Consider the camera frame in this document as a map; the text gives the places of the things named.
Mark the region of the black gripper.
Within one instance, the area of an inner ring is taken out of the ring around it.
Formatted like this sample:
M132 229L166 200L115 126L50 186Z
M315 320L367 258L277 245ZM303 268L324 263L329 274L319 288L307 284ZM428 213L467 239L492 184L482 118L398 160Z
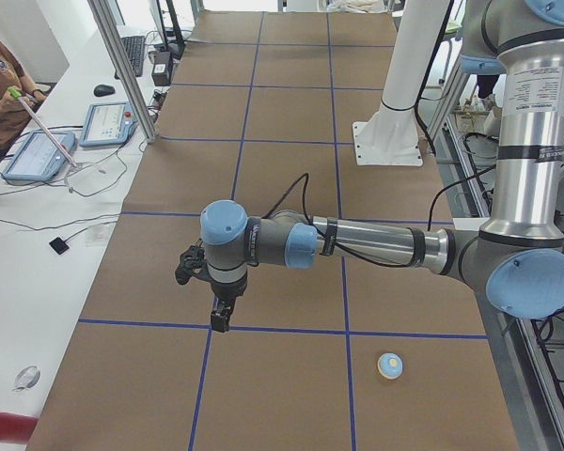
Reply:
M224 283L212 280L211 290L217 298L211 311L211 329L218 333L229 331L230 319L234 312L236 299L243 296L247 288L247 276L234 282Z

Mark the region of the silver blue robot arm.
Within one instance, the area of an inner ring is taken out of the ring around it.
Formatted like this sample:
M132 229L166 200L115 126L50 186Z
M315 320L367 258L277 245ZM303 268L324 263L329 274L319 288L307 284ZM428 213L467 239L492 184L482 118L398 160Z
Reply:
M471 2L462 54L491 58L506 72L490 218L477 232L430 232L277 210L255 217L234 201L213 202L201 213L196 259L183 258L176 276L211 285L215 331L227 331L249 267L307 269L331 255L427 268L515 318L564 307L563 235L554 220L564 159L564 1Z

